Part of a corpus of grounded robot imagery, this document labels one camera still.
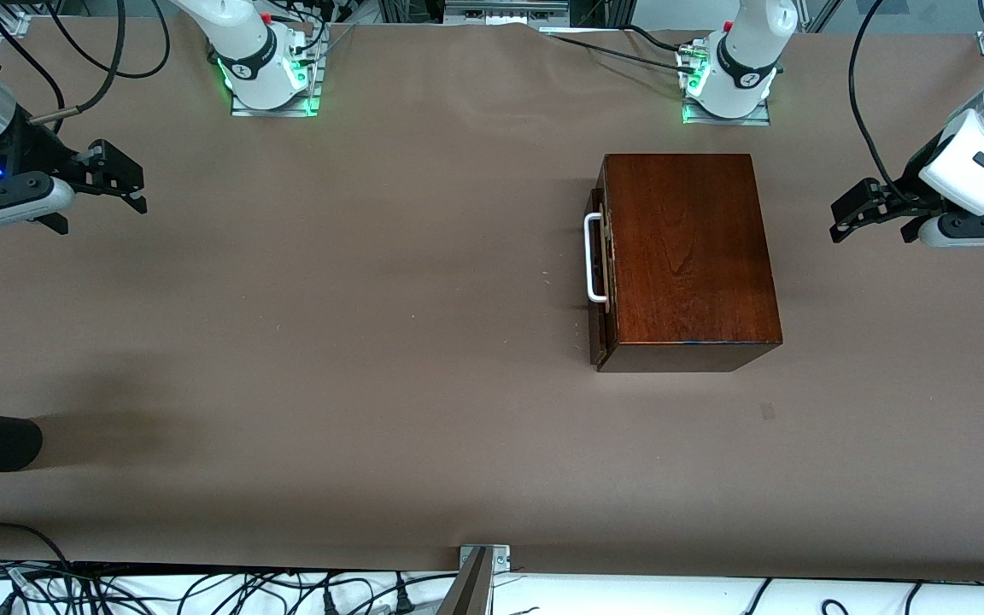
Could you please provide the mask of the wooden drawer with white handle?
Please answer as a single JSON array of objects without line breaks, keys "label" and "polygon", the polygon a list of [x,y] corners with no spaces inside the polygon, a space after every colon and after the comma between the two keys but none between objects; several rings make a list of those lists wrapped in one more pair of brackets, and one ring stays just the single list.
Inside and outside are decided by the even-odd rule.
[{"label": "wooden drawer with white handle", "polygon": [[582,225],[584,281],[589,305],[589,355],[591,366],[601,371],[616,346],[616,266],[609,207],[604,188],[589,192]]}]

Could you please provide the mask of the dark wooden cabinet box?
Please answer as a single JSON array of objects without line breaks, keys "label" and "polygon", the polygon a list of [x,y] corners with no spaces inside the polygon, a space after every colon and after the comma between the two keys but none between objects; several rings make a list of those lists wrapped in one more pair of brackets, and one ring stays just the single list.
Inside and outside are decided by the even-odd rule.
[{"label": "dark wooden cabinet box", "polygon": [[599,372],[733,372],[782,345],[748,153],[610,153],[596,186],[612,222],[617,315]]}]

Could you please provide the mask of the paper table cover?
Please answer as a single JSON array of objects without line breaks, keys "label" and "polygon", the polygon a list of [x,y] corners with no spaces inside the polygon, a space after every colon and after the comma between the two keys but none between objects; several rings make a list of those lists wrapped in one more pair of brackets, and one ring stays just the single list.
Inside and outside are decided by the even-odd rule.
[{"label": "paper table cover", "polygon": [[[0,415],[50,432],[0,521],[82,560],[984,581],[984,249],[829,237],[874,168],[851,38],[790,40],[769,127],[684,125],[666,71],[524,25],[370,25],[315,118],[234,118],[190,20],[105,138],[149,212],[0,227]],[[753,159],[782,346],[589,364],[602,157]]]}]

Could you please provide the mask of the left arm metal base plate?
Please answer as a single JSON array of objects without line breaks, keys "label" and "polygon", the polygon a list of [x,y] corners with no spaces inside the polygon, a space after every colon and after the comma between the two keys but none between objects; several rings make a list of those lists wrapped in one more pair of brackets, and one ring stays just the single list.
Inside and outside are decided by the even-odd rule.
[{"label": "left arm metal base plate", "polygon": [[710,54],[705,38],[691,40],[678,51],[676,65],[690,70],[679,77],[684,124],[769,125],[769,86],[737,89],[728,83],[726,73],[713,66]]}]

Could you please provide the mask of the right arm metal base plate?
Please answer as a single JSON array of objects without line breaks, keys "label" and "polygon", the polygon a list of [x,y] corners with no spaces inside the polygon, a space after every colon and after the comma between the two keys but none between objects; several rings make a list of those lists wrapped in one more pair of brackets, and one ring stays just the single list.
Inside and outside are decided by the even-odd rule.
[{"label": "right arm metal base plate", "polygon": [[314,117],[325,80],[325,43],[284,23],[268,25],[269,57],[221,58],[224,82],[231,91],[231,115]]}]

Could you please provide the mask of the aluminium frame rail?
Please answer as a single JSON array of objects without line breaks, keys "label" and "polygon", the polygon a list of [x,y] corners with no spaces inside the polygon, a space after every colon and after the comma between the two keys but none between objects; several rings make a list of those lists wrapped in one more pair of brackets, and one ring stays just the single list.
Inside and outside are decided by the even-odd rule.
[{"label": "aluminium frame rail", "polygon": [[444,25],[570,27],[569,0],[442,0]]}]

